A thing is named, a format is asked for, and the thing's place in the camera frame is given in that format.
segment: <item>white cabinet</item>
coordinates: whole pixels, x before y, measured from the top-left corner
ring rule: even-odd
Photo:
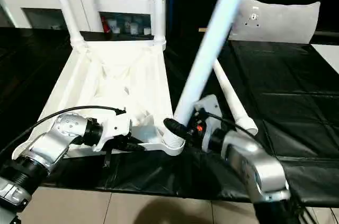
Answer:
[[[88,22],[86,19],[85,12],[83,10],[81,0],[69,0],[72,10],[76,12],[75,19],[81,31],[89,31]],[[32,22],[30,20],[27,8],[46,9],[46,11],[37,10],[36,14],[41,13],[40,19],[47,20],[49,9],[58,9],[61,13],[59,0],[3,0],[3,6],[7,9],[10,14],[10,18],[13,24],[17,28],[31,28]]]
[[[81,31],[102,32],[102,16],[109,20],[116,20],[124,15],[131,17],[132,20],[143,21],[139,27],[140,34],[143,33],[143,28],[150,27],[152,33],[155,31],[154,0],[69,0],[69,2]],[[59,18],[58,13],[61,13],[61,10],[55,11],[60,9],[59,0],[2,0],[2,5],[18,28],[44,28],[41,23],[34,24],[34,19],[45,20],[46,25],[53,25],[56,19],[52,17]],[[163,0],[163,9],[165,11],[165,0]],[[165,16],[162,18],[161,25],[164,35]]]

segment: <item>tile floor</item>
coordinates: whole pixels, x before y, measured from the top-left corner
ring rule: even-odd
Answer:
[[[319,224],[336,224],[330,209],[309,208]],[[339,218],[339,209],[333,209]],[[251,204],[41,187],[23,224],[256,224]]]

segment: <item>white tube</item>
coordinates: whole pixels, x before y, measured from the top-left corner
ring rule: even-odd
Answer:
[[[164,13],[163,0],[154,0],[154,43],[161,44],[163,48],[166,45],[165,32],[163,29]]]
[[[68,0],[59,0],[59,1],[67,25],[67,29],[70,35],[70,43],[72,47],[76,48],[85,45],[86,42],[84,41],[84,38],[81,36],[79,32],[72,9],[69,6],[69,1]]]
[[[225,43],[227,33],[237,12],[241,0],[218,0],[213,11],[184,90],[181,94],[178,106],[174,113],[174,119],[183,125],[187,125],[193,106],[199,100],[201,92],[211,74],[222,46]],[[184,140],[173,136],[168,130],[164,135],[165,143],[173,148],[181,147]]]
[[[213,69],[218,78],[219,84],[224,93],[229,109],[231,110],[235,123],[247,130],[249,133],[256,135],[258,133],[257,126],[255,125],[253,119],[247,115],[246,110],[244,109],[218,60],[215,61]]]

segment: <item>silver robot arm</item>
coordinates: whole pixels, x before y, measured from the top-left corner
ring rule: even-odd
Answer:
[[[253,136],[230,127],[221,128],[221,110],[215,95],[196,102],[194,108],[189,128],[173,119],[165,119],[165,126],[203,151],[221,155],[244,184],[260,224],[300,223],[293,211],[291,192],[281,163]]]
[[[0,224],[20,223],[16,213],[27,206],[38,186],[67,154],[70,144],[85,144],[100,151],[108,140],[129,135],[130,129],[131,120],[126,114],[116,115],[103,125],[76,113],[58,116],[50,131],[38,136],[1,170]]]

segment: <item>black tablecloth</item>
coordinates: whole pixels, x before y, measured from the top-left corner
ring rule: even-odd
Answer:
[[[0,147],[37,120],[71,48],[67,32],[0,29]],[[106,35],[84,33],[87,40]],[[116,40],[129,39],[114,36]],[[164,52],[175,108],[199,38],[170,41]],[[282,162],[290,185],[307,205],[339,206],[339,75],[304,44],[233,41],[219,61],[249,115],[257,140]],[[203,95],[229,108],[214,74]],[[186,147],[176,157],[161,151],[64,159],[44,183],[71,189],[248,201],[245,189],[219,156]]]

